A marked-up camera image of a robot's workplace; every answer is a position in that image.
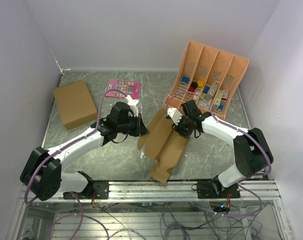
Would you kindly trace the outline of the pink sticker sheet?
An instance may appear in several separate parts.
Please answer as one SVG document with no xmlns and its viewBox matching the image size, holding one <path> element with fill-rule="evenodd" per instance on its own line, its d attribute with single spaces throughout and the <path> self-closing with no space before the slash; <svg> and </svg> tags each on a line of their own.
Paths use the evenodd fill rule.
<svg viewBox="0 0 303 240">
<path fill-rule="evenodd" d="M 132 99 L 137 99 L 140 92 L 140 82 L 131 80 L 109 79 L 106 90 L 116 89 L 127 95 Z"/>
</svg>

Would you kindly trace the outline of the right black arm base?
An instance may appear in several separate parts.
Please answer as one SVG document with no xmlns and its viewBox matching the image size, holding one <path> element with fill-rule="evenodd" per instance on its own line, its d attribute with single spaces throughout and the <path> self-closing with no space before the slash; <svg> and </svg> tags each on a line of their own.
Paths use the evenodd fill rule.
<svg viewBox="0 0 303 240">
<path fill-rule="evenodd" d="M 191 189 L 196 191 L 198 199 L 238 199 L 241 197 L 236 184 L 224 188 L 213 183 L 210 179 L 197 180 Z"/>
</svg>

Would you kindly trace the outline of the aluminium mounting rail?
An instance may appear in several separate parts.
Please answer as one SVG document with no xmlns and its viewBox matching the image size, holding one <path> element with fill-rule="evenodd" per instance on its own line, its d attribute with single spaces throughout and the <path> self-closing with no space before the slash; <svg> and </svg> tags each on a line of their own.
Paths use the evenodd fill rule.
<svg viewBox="0 0 303 240">
<path fill-rule="evenodd" d="M 179 202 L 226 200 L 225 198 L 198 199 L 197 192 L 191 189 L 196 181 L 169 181 L 161 185 L 155 181 L 108 181 L 109 194 L 107 199 L 94 199 L 97 202 Z M 273 180 L 253 179 L 237 185 L 240 198 L 244 201 L 279 200 L 281 198 L 278 187 Z"/>
</svg>

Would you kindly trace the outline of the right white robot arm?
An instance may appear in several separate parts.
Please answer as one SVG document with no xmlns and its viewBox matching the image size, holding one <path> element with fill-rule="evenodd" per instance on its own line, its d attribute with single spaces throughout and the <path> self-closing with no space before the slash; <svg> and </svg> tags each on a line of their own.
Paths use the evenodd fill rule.
<svg viewBox="0 0 303 240">
<path fill-rule="evenodd" d="M 188 138 L 192 133 L 215 136 L 233 147 L 234 164 L 212 179 L 212 192 L 223 198 L 230 186 L 249 179 L 261 170 L 271 169 L 273 155 L 259 128 L 246 129 L 227 123 L 211 112 L 202 113 L 194 100 L 181 105 L 183 113 L 177 108 L 166 110 L 167 118 L 173 121 L 172 129 L 180 136 Z"/>
</svg>

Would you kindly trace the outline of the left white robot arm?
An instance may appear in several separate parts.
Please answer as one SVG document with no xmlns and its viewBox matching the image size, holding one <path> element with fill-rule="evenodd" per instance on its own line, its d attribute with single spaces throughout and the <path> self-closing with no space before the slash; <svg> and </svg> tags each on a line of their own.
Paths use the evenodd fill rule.
<svg viewBox="0 0 303 240">
<path fill-rule="evenodd" d="M 73 161 L 86 153 L 115 143 L 118 135 L 141 137 L 149 133 L 140 113 L 141 102 L 127 98 L 116 102 L 110 113 L 93 123 L 85 132 L 71 140 L 49 149 L 35 148 L 20 175 L 20 181 L 41 201 L 56 193 L 63 199 L 107 199 L 109 184 L 94 180 L 83 171 L 66 173 Z"/>
</svg>

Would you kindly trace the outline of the blue block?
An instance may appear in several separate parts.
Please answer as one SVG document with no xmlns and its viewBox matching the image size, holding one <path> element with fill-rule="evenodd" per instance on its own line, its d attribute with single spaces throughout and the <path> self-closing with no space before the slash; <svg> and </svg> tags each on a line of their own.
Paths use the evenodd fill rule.
<svg viewBox="0 0 303 240">
<path fill-rule="evenodd" d="M 183 77 L 181 78 L 181 82 L 184 83 L 184 84 L 188 84 L 189 81 L 190 81 L 190 78 L 187 77 L 187 76 L 183 76 Z"/>
</svg>

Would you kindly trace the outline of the closed brown cardboard box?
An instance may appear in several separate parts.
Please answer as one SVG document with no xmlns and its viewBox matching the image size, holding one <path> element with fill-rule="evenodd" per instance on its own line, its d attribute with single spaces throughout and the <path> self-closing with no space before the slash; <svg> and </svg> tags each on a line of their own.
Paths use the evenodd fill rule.
<svg viewBox="0 0 303 240">
<path fill-rule="evenodd" d="M 87 124 L 98 116 L 92 95 L 83 79 L 55 88 L 53 95 L 66 130 Z"/>
</svg>

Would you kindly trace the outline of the white card box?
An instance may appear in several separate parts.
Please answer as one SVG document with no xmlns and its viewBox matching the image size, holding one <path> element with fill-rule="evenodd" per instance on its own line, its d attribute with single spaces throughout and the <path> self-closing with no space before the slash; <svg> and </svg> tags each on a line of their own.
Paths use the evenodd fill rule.
<svg viewBox="0 0 303 240">
<path fill-rule="evenodd" d="M 211 100 L 214 97 L 216 91 L 219 88 L 219 85 L 220 85 L 220 82 L 217 81 L 217 80 L 212 84 L 212 86 L 210 87 L 210 89 L 209 89 L 209 91 L 207 92 L 207 95 L 206 95 L 207 100 Z"/>
</svg>

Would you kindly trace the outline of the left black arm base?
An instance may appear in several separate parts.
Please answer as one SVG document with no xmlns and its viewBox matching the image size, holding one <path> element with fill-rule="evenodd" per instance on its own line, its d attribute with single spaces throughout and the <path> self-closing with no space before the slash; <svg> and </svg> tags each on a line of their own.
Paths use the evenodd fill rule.
<svg viewBox="0 0 303 240">
<path fill-rule="evenodd" d="M 63 199 L 72 200 L 106 200 L 109 197 L 109 183 L 107 181 L 69 181 L 62 182 L 59 192 L 62 193 Z"/>
</svg>

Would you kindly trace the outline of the yellow block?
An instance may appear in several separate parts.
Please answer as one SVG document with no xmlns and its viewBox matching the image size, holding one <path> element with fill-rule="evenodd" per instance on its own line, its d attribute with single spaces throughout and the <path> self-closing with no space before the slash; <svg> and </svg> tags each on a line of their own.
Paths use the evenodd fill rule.
<svg viewBox="0 0 303 240">
<path fill-rule="evenodd" d="M 200 80 L 200 79 L 199 79 L 199 80 L 197 81 L 197 84 L 198 84 L 198 87 L 199 87 L 199 88 L 202 88 L 202 87 L 205 85 L 205 82 L 204 82 L 203 80 Z"/>
</svg>

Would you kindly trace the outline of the orange plastic file organizer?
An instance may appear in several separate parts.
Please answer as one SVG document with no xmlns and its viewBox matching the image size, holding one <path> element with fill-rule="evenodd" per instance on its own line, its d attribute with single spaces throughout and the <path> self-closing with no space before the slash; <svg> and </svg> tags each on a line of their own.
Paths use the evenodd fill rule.
<svg viewBox="0 0 303 240">
<path fill-rule="evenodd" d="M 186 92 L 193 87 L 196 88 L 196 94 L 207 94 L 213 83 L 219 81 L 220 85 L 214 97 L 205 100 L 210 104 L 214 114 L 224 120 L 248 65 L 248 58 L 191 40 L 183 52 L 176 80 L 164 105 L 179 108 L 181 104 L 194 100 L 201 112 L 207 112 L 209 108 L 203 100 Z M 188 84 L 182 82 L 183 76 L 189 78 Z M 202 88 L 198 87 L 198 80 L 204 81 Z"/>
</svg>

